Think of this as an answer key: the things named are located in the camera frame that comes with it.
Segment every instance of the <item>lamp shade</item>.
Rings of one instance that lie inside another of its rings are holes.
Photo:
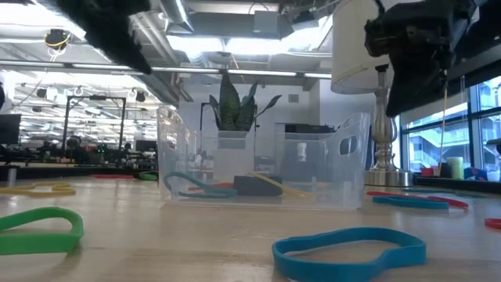
[[[381,0],[386,10],[401,2],[417,0]],[[340,94],[373,93],[379,89],[375,67],[390,63],[388,56],[374,58],[365,47],[367,20],[377,18],[374,0],[343,0],[333,14],[331,90]],[[393,68],[387,70],[388,85]]]

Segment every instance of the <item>computer monitor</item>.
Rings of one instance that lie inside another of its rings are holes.
[[[19,142],[20,123],[20,114],[0,114],[0,144],[13,145]]]
[[[157,150],[157,141],[137,140],[134,150],[138,152],[154,152]]]

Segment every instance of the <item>window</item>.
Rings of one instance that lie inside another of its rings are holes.
[[[489,110],[501,107],[501,76],[477,85],[478,109]]]
[[[450,107],[445,110],[445,119],[448,118],[456,118],[464,116],[468,113],[468,103],[461,103],[460,105]],[[414,128],[416,126],[427,125],[436,121],[442,121],[444,117],[444,112],[438,112],[436,114],[432,114],[431,116],[421,118],[417,121],[411,122],[407,125],[407,128]]]
[[[470,103],[461,103],[466,98]],[[423,117],[426,109],[423,111],[414,114]],[[440,159],[442,117],[443,111],[402,125],[406,143],[403,168],[420,172],[446,162],[448,157],[463,157],[464,168],[481,169],[489,181],[501,181],[501,155],[495,145],[487,145],[489,140],[501,139],[501,76],[468,88],[457,106],[445,110]]]
[[[495,145],[487,146],[487,141],[501,138],[501,115],[482,118],[480,124],[483,169],[487,172],[489,180],[499,181],[501,177],[499,153]]]
[[[440,164],[442,127],[409,133],[409,169],[420,172]],[[466,122],[445,126],[442,162],[448,157],[463,157],[464,167],[470,167],[470,137]]]

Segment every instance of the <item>transparent container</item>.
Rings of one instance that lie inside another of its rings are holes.
[[[335,133],[196,132],[158,110],[162,197],[177,204],[353,209],[362,204],[370,116]],[[269,156],[257,156],[266,147]]]

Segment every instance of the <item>lamp base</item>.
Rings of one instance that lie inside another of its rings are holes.
[[[368,171],[366,172],[366,185],[368,186],[413,186],[414,174],[404,171]]]

